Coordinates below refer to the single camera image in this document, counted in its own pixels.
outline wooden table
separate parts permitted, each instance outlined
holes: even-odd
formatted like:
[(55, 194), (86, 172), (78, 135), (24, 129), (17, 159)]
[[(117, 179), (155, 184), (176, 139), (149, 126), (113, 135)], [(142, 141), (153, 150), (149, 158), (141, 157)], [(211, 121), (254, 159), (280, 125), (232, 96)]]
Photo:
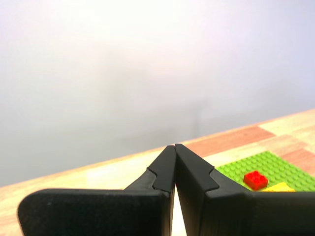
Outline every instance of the wooden table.
[[(214, 166), (269, 150), (315, 176), (315, 110), (183, 142)], [(21, 236), (17, 206), (44, 188), (124, 189), (138, 178), (163, 147), (0, 188), (0, 236)], [(173, 236), (185, 228), (177, 194)]]

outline red lego brick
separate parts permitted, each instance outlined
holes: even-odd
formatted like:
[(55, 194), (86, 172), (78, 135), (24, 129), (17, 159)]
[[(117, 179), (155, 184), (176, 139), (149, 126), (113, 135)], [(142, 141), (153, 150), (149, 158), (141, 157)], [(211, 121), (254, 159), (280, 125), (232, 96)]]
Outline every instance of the red lego brick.
[(244, 175), (244, 183), (247, 184), (252, 190), (259, 190), (267, 186), (268, 179), (258, 171), (250, 172)]

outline white wall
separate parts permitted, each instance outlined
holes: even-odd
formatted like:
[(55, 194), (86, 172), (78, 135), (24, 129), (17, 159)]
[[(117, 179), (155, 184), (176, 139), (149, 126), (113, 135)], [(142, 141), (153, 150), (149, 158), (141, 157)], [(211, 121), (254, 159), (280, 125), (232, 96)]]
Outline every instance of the white wall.
[(313, 0), (2, 0), (0, 185), (314, 107)]

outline green lego baseplate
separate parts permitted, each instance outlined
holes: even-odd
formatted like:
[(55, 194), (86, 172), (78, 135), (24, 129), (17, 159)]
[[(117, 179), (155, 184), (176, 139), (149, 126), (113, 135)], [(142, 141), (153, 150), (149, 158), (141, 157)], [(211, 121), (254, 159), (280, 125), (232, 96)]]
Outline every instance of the green lego baseplate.
[(251, 189), (243, 182), (244, 175), (257, 170), (268, 179), (266, 188), (285, 182), (295, 191), (315, 191), (315, 177), (269, 151), (220, 166), (216, 169), (249, 190)]

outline wood grain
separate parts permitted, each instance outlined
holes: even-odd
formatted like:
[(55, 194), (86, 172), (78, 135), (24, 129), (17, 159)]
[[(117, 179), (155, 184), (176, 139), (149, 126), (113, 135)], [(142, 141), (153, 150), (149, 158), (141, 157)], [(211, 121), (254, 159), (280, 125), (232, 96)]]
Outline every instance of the wood grain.
[[(315, 110), (185, 141), (184, 145), (214, 166), (270, 150), (315, 176)], [(56, 173), (0, 188), (0, 236), (21, 236), (17, 220), (19, 202), (44, 188), (124, 189), (138, 178), (161, 148)], [(185, 236), (175, 193), (174, 236)]]

